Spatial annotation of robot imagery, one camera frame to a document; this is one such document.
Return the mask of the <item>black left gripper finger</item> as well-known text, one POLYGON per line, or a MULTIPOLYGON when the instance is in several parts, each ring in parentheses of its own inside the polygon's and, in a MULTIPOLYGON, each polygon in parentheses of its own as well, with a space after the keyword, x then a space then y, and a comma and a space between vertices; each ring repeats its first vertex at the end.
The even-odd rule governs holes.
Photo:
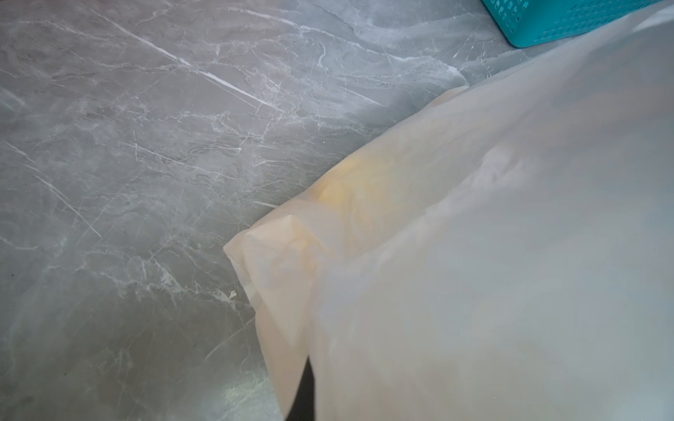
POLYGON ((298 384, 295 399, 285 420, 315 420, 315 379, 312 370, 312 364, 309 359, 306 360, 305 368, 298 384))

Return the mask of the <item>white plastic bag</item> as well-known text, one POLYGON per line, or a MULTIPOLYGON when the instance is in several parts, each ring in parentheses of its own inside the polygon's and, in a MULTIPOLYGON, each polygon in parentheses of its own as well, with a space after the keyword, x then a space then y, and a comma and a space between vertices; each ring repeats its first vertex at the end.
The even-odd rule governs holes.
POLYGON ((309 188, 225 247, 284 410, 309 359, 319 420, 672 419, 672 2, 353 155, 410 168, 419 212, 309 188))

